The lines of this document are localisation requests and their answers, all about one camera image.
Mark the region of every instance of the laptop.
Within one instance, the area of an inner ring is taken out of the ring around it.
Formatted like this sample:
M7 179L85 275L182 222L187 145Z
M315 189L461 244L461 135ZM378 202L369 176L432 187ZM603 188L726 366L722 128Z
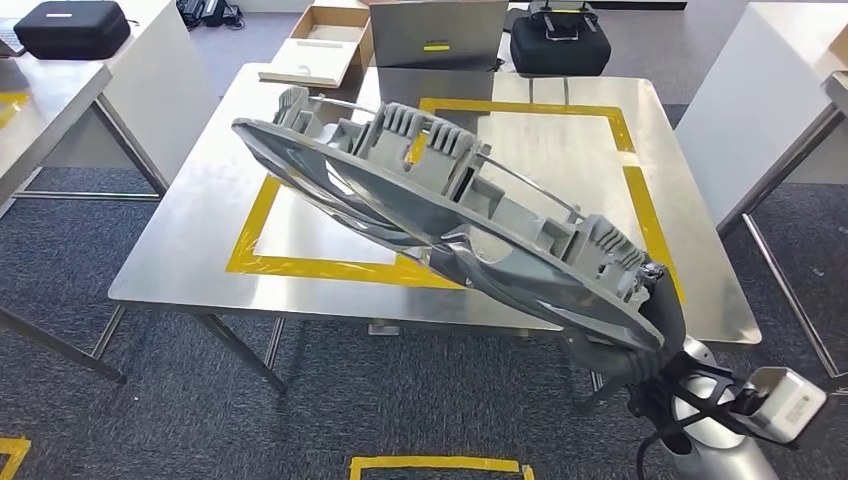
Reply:
M378 67L489 70L496 66L506 0L369 6Z
M0 18L0 57L20 57L26 49L15 35L20 18Z

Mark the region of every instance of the stainless steel table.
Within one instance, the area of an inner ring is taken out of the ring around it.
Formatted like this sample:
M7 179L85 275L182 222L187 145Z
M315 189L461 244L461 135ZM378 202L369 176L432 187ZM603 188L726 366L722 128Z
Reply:
M451 288L267 177L230 130L237 117L270 119L287 88L258 82L257 68L245 65L230 86L112 284L111 298L196 314L280 387L267 368L274 340L263 362L215 314L377 319L514 335L560 330L479 292ZM760 341L648 81L371 68L361 85L324 93L370 107L380 101L421 105L475 131L492 145L495 159L585 213L605 214L669 264L690 335L708 342Z
M102 91L110 78L101 62L40 61L31 55L0 59L0 217L16 198L150 201L164 194L167 185L135 155L126 135L113 122L109 106L104 104ZM23 190L28 179L35 176L45 158L86 112L97 116L147 178L155 194ZM22 334L111 380L120 380L121 372L100 358L123 313L123 307L116 308L90 354L25 321L8 308L0 307L0 327Z

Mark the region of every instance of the yellow tape marking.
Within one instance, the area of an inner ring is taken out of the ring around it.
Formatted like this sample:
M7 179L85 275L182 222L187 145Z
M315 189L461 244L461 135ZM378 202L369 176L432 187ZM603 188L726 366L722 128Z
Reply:
M636 153L630 130L624 120L624 112L619 107L598 105L553 105L544 103L517 103L517 102L488 102L485 100L463 100L453 98L422 98L418 108L425 112L435 114L436 110L461 110L467 112L507 112L507 113L537 113L551 115L580 115L593 117L606 117L612 132L615 147L619 152ZM418 157L411 158L411 163L419 160ZM685 303L683 285L677 275L677 269L671 258L668 243L660 227L654 202L648 184L642 175L642 169L638 166L622 165L624 179L627 189L630 191L630 200L636 211L636 219L645 239L645 248L651 255L651 259L665 264L674 282L677 298L681 305Z
M29 94L23 92L0 93L0 129L18 113L29 101Z
M633 166L623 168L624 178L627 180L627 187L630 189L630 198L633 201L633 209L636 210L639 228L642 230L642 237L645 239L645 247L651 253L652 260L668 266L669 274L671 274L671 279L677 289L677 297L682 304L684 303L683 289L680 287L677 270L673 268L671 252L665 243L662 227L660 227L660 222L657 219L657 212L654 210L654 202L651 201L651 193L648 191L648 183L645 182L642 169Z
M486 470L489 472L520 473L515 460L479 457L353 457L350 460L350 479L362 480L362 471L368 468L456 468L464 470Z
M32 444L26 438L0 438L0 454L9 455L3 470L0 470L0 480L12 480Z
M233 248L227 263L227 272L385 283L406 287L463 288L403 255L398 255L393 265L256 255L259 235L268 221L281 185L283 184L278 179L270 175L265 177Z

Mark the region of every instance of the black device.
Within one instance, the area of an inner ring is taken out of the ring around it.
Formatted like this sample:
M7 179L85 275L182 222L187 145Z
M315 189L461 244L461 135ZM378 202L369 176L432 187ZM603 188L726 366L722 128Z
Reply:
M29 53L42 60L103 60L130 36L115 2L44 2L15 25Z
M189 30L201 24L207 27L227 25L235 30L244 28L241 9L227 0L177 0L177 10Z
M177 10L183 19L183 24L189 29L200 25L203 9L206 8L204 0L177 0Z
M546 3L511 27L515 69L527 75L597 76L612 47L591 10L555 10Z

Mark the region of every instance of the black carrying case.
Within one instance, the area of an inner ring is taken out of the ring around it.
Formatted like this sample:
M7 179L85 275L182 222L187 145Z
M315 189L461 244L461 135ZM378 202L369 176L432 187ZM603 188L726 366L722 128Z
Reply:
M15 25L29 53L42 60L103 60L130 36L115 2L44 2Z
M515 69L528 75L600 75L612 47L601 26L592 18L589 21L595 31L581 19L577 40L555 42L545 37L543 22L530 17L515 20L509 43Z

